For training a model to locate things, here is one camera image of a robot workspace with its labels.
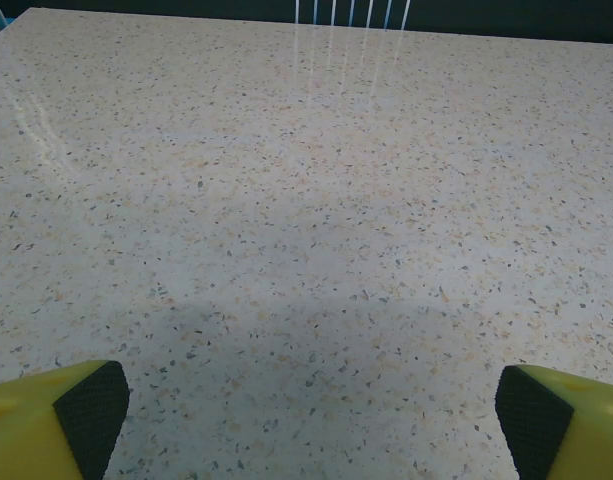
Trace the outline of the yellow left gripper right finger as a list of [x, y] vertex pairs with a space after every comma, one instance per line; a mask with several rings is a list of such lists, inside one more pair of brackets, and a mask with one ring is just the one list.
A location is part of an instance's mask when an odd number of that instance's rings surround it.
[[613, 479], [613, 385], [509, 365], [495, 412], [521, 479]]

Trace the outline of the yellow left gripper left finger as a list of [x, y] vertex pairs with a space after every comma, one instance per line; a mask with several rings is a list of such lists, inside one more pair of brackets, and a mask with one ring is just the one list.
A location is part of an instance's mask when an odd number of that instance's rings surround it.
[[0, 383], [0, 479], [103, 478], [129, 398], [114, 360]]

